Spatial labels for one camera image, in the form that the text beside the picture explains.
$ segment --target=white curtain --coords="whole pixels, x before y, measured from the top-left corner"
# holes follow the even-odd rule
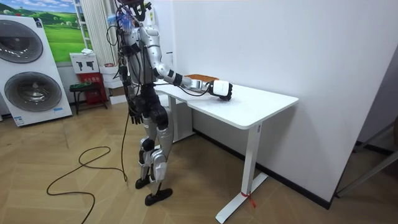
[[[110,0],[80,0],[83,14],[87,24],[91,46],[97,55],[98,64],[117,63],[117,49],[110,46],[106,39],[106,31],[109,27],[107,18],[114,14],[115,6]],[[109,32],[112,43],[116,40],[115,31]]]

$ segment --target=robot leg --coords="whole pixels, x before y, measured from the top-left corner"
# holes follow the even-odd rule
[[[160,149],[154,151],[151,155],[152,166],[150,167],[151,194],[145,198],[145,205],[150,206],[156,202],[164,200],[173,194],[172,189],[161,190],[162,181],[165,178],[167,170],[167,161],[174,140],[174,123],[171,111],[168,108],[158,106],[155,113],[161,117],[152,117],[157,123],[157,136]]]
[[[155,151],[156,124],[150,117],[143,118],[147,137],[141,139],[139,151],[139,165],[141,166],[141,178],[136,181],[136,189],[141,189],[149,184],[148,171],[152,164],[150,155]]]

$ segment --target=small stool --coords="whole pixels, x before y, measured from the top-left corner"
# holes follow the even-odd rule
[[[80,94],[86,91],[95,91],[97,92],[101,99],[102,98],[102,93],[101,93],[101,85],[99,83],[91,83],[90,85],[86,85],[86,86],[82,86],[82,87],[74,87],[74,85],[71,85],[69,87],[69,91],[71,93],[73,93],[73,97],[75,99],[75,105],[76,105],[76,114],[79,115],[79,103],[80,103]],[[108,107],[106,106],[105,102],[103,100],[101,100],[102,106],[104,106],[106,109],[108,109]],[[87,109],[92,109],[92,108],[97,108],[97,106],[91,107],[91,108],[85,108],[83,110],[87,110]]]

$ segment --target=desk leg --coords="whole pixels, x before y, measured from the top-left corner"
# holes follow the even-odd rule
[[[185,107],[181,106],[177,107],[176,99],[169,96],[169,108],[174,121],[174,142],[194,134],[192,131],[192,109],[186,104]]]
[[[173,122],[174,122],[174,141],[180,140],[180,136],[178,135],[178,116],[177,116],[177,104],[175,102],[175,98],[169,96],[169,108],[172,112]]]
[[[246,158],[244,160],[244,170],[242,179],[242,193],[249,195],[260,186],[268,177],[261,173],[254,180],[254,169],[256,166],[257,151],[259,149],[261,135],[261,123],[256,124],[249,130],[248,146],[246,148]],[[216,216],[217,221],[224,223],[225,220],[232,215],[232,213],[238,209],[238,207],[247,199],[239,193],[230,203],[228,203]]]

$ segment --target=humanoid robot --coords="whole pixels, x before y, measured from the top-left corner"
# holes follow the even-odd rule
[[[171,70],[162,63],[159,32],[145,27],[145,19],[150,3],[144,0],[118,0],[116,12],[116,33],[119,55],[119,74],[129,105],[133,123],[144,124],[147,136],[141,140],[139,164],[141,177],[136,181],[136,189],[150,184],[151,194],[145,199],[150,206],[172,195],[172,189],[161,190],[167,170],[167,160],[174,140],[174,124],[171,112],[164,108],[154,90],[157,79],[183,89],[205,91],[230,100],[232,84],[226,81],[205,83],[192,80]],[[155,147],[156,137],[160,146]]]

